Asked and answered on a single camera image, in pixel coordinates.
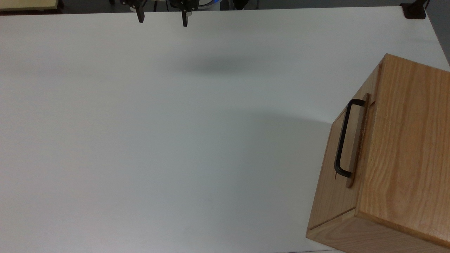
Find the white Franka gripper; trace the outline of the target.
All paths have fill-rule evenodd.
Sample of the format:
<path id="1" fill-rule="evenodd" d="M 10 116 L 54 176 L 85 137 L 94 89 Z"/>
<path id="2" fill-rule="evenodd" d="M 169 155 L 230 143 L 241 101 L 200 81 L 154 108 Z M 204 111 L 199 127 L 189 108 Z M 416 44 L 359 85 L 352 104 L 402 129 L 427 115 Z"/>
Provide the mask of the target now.
<path id="1" fill-rule="evenodd" d="M 167 5 L 170 5 L 173 8 L 181 10 L 182 13 L 182 23 L 183 27 L 188 26 L 188 17 L 189 12 L 197 10 L 199 7 L 199 0 L 159 0 L 161 2 L 166 2 Z M 144 22 L 145 14 L 143 11 L 143 7 L 146 5 L 147 0 L 120 0 L 120 4 L 128 5 L 132 9 L 136 9 L 137 18 L 139 23 Z"/>

